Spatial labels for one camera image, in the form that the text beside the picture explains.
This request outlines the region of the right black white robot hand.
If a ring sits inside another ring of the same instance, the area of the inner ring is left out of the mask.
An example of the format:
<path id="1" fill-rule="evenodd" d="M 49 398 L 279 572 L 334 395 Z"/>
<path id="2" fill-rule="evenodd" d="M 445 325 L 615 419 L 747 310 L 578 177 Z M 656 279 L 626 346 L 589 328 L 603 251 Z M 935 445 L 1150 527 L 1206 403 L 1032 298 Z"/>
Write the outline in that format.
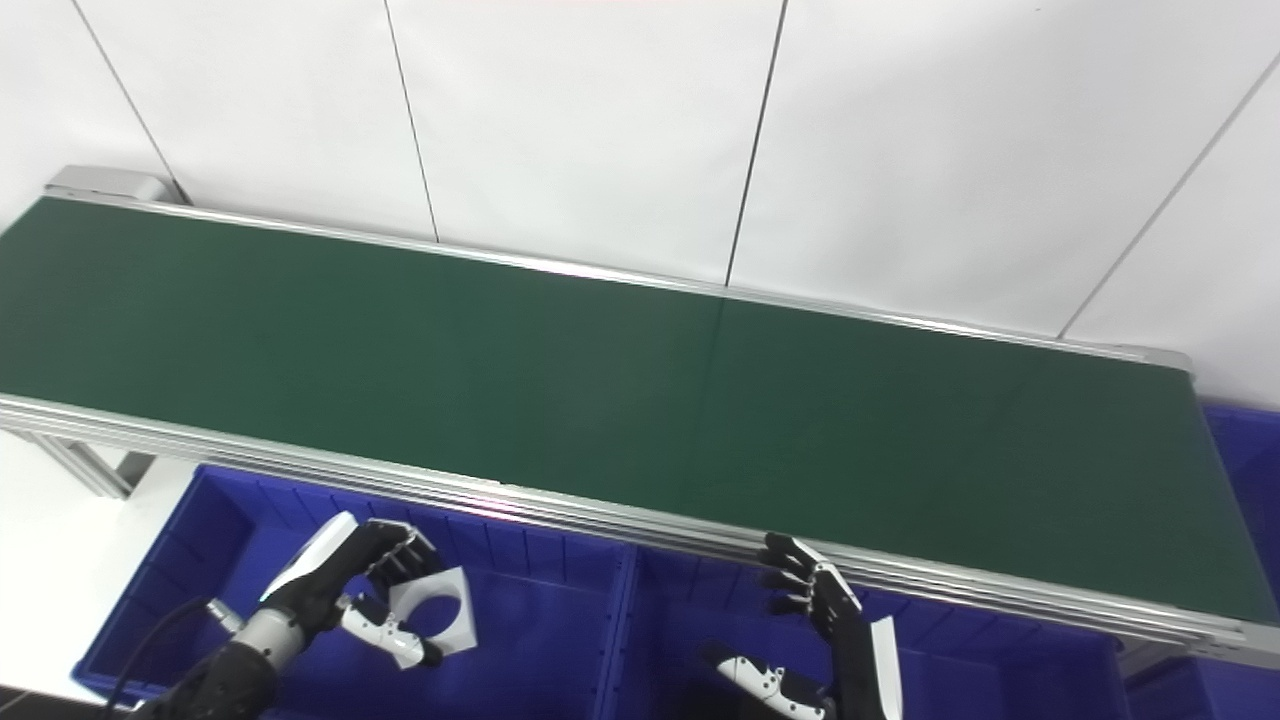
<path id="1" fill-rule="evenodd" d="M 808 543 L 767 533 L 758 560 L 760 584 L 780 591 L 767 609 L 803 615 L 831 652 L 833 676 L 823 684 L 708 641 L 701 659 L 756 705 L 782 719 L 901 719 L 904 692 L 891 616 L 870 620 L 844 574 Z"/>

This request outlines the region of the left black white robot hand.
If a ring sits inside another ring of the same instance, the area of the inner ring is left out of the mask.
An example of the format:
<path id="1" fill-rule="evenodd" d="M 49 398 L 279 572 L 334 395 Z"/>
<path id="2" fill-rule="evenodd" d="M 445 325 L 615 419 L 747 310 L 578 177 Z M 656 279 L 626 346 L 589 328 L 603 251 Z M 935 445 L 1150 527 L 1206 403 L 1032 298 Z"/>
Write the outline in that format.
<path id="1" fill-rule="evenodd" d="M 390 593 L 445 570 L 435 546 L 404 521 L 326 520 L 271 580 L 259 609 L 282 615 L 303 647 L 342 629 L 388 653 L 401 669 L 440 665 L 444 653 L 390 610 Z"/>

